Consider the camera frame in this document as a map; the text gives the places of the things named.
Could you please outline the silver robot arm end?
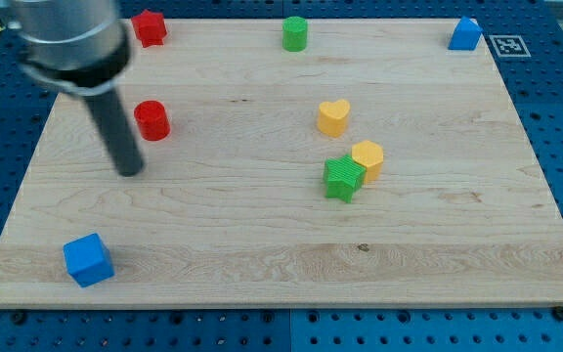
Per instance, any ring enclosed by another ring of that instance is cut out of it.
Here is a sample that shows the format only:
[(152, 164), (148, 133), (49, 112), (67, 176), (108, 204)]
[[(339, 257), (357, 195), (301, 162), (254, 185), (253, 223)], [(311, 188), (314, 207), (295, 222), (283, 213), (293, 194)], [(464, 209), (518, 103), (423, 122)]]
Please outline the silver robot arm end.
[(113, 0), (0, 0), (0, 15), (24, 44), (21, 70), (51, 90), (104, 94), (130, 61), (128, 30)]

